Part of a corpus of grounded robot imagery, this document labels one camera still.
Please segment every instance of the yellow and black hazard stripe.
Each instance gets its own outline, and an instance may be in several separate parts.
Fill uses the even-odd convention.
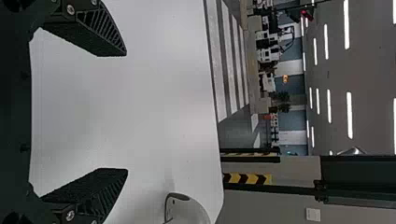
[[[277,157],[277,153],[220,153],[222,157]]]
[[[270,152],[275,152],[277,154],[280,153],[280,148],[279,147],[260,147],[260,148],[244,148],[244,147],[238,147],[238,148],[227,148],[227,147],[221,147],[220,153],[270,153]]]
[[[280,163],[277,153],[220,153],[224,162],[271,162]]]
[[[223,184],[272,185],[272,175],[224,173]]]

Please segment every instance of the screw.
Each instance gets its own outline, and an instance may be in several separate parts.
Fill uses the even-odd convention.
[[[73,16],[74,14],[76,14],[76,11],[72,5],[67,5],[66,8],[67,8],[67,13],[69,13],[69,15]]]
[[[66,215],[66,221],[73,220],[74,216],[75,216],[75,212],[73,210],[68,212],[67,215]]]

